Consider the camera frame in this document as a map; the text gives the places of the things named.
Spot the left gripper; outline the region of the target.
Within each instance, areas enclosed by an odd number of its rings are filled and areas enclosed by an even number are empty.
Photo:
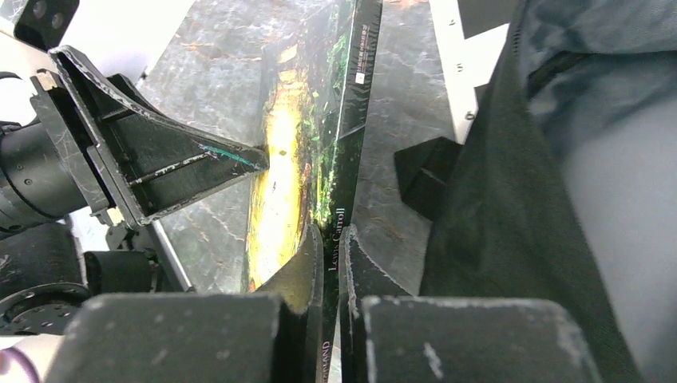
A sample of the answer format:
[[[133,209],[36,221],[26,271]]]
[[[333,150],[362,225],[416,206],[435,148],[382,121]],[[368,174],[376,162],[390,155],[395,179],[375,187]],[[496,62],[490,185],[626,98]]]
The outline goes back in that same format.
[[[137,229],[268,169],[262,148],[165,116],[79,50],[48,54],[57,72],[30,78],[31,225],[88,206],[103,224]]]

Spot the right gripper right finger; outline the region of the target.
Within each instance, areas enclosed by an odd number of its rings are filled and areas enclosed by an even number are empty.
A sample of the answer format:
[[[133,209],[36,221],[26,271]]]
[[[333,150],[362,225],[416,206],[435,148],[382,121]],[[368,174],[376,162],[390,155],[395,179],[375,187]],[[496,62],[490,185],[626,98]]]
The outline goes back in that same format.
[[[364,250],[338,248],[345,382],[598,382],[580,327],[554,302],[414,297]]]

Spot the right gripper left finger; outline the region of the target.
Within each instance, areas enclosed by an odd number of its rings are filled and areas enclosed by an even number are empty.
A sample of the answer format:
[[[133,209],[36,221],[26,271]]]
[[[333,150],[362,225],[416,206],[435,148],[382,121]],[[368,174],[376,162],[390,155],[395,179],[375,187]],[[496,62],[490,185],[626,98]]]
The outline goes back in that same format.
[[[103,294],[65,332],[49,382],[319,382],[323,246],[308,225],[251,294]]]

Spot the black backpack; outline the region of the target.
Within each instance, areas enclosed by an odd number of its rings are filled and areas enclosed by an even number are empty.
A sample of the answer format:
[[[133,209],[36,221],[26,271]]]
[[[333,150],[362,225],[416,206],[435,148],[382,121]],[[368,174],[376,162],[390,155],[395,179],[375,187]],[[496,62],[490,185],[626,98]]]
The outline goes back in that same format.
[[[520,2],[437,206],[420,295],[556,302],[604,381],[675,381],[675,2]]]

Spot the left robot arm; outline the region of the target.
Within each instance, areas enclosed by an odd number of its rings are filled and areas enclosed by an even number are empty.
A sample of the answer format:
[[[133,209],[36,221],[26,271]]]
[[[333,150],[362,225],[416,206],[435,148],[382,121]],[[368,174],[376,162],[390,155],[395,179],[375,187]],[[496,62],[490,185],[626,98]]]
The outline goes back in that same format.
[[[266,170],[267,153],[155,109],[50,50],[26,126],[1,124],[1,333],[60,335],[99,294],[191,290],[157,220]]]

